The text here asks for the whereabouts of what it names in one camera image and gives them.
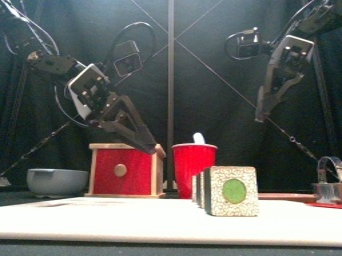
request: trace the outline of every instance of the metal rod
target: metal rod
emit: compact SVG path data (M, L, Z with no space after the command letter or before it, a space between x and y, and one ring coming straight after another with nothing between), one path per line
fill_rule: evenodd
M175 3L169 0L169 110L167 110L167 190L174 188L174 38L175 38Z

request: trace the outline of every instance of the black cable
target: black cable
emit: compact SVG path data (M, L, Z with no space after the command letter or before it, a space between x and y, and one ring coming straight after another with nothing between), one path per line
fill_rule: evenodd
M286 31L289 30L294 20L298 18L298 16L305 12L305 10L311 7L311 5L317 2L317 1L321 1L321 0L311 0L298 11L297 13L294 14L294 16L291 17L291 19L287 21L286 25L285 25L285 28L281 32L281 34L277 36L277 38L274 39L273 41L273 45L277 44L277 42L281 40L281 38L283 37Z
M107 56L104 58L104 61L103 61L103 64L107 65L108 61L111 60L111 56L114 54L114 50L115 50L115 47L116 45L119 44L123 36L134 29L136 29L138 27L144 27L147 28L150 34L151 34L151 39L152 39L152 47L151 47L151 53L148 54L147 58L142 61L143 63L147 62L152 56L154 56L154 53L155 53L155 49L156 49L156 36L155 36L155 31L151 27L151 25L146 22L135 22L130 25L127 25L123 30L120 31L120 33L118 34L118 36L115 37L114 39L114 42L111 44L111 48L108 50L108 53L107 53Z

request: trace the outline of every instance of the green and white block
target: green and white block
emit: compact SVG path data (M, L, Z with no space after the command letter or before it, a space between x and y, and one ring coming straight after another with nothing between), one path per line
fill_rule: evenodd
M214 216L258 216L254 167L213 166L205 170L205 210Z

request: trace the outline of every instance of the wooden box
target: wooden box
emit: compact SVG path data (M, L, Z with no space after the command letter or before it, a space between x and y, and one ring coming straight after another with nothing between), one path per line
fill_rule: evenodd
M205 170L205 210L214 216L258 215L254 167L213 166Z
M162 197L163 158L166 153L156 145L148 155L120 143L91 144L92 165L87 196Z

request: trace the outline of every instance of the red wooden box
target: red wooden box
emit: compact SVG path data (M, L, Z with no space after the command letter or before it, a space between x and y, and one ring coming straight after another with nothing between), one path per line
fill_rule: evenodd
M87 196L162 197L163 158L166 153L156 145L148 155L120 143L90 144L92 165Z

